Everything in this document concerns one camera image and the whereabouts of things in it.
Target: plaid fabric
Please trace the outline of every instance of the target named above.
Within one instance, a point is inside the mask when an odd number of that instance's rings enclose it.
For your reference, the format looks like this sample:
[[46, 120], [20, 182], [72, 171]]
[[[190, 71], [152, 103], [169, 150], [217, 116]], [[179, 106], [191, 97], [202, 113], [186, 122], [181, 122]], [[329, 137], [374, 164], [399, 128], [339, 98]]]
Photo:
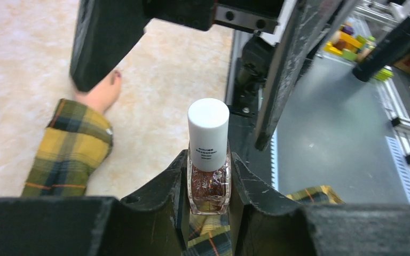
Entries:
[[[306, 188], [288, 198], [304, 204], [343, 204], [330, 186]], [[183, 256], [231, 256], [230, 226], [228, 216], [190, 217], [188, 250]]]
[[112, 150], [112, 128], [98, 112], [61, 99], [21, 196], [82, 196], [90, 174]]

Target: clear glass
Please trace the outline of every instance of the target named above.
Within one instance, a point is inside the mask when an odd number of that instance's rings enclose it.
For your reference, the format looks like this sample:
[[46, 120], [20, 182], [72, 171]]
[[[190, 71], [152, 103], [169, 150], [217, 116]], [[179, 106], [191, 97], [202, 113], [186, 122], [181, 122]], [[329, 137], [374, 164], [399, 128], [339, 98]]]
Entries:
[[212, 172], [199, 170], [192, 164], [188, 148], [187, 185], [191, 213], [198, 215], [225, 214], [230, 202], [231, 153], [227, 143], [224, 165]]

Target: brown liquid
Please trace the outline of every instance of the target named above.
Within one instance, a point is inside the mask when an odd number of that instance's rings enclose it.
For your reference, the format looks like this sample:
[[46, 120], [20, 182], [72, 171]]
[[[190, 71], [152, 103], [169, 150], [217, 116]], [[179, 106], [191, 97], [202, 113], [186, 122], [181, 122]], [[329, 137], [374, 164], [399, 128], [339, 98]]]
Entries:
[[226, 165], [213, 172], [204, 172], [192, 165], [191, 194], [201, 212], [217, 212], [224, 206]]

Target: person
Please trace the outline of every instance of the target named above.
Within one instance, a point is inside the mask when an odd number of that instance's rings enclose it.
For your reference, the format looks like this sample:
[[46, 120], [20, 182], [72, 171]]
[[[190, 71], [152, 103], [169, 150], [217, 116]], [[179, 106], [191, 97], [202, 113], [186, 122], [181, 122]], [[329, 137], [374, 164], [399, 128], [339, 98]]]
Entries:
[[[112, 151], [113, 130], [104, 114], [121, 90], [122, 75], [114, 70], [90, 92], [75, 91], [73, 100], [59, 100], [22, 197], [85, 195], [90, 175]], [[328, 186], [304, 189], [288, 197], [304, 203], [342, 203]], [[228, 215], [191, 214], [188, 240], [184, 256], [232, 255]]]

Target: small glass bottle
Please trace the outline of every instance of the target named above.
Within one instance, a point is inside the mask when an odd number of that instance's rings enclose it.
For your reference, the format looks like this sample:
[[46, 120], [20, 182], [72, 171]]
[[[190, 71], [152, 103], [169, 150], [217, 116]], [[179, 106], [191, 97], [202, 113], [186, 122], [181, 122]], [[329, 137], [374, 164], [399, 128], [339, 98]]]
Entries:
[[227, 212], [231, 190], [229, 116], [227, 105], [217, 99], [200, 99], [188, 110], [187, 191], [192, 214]]

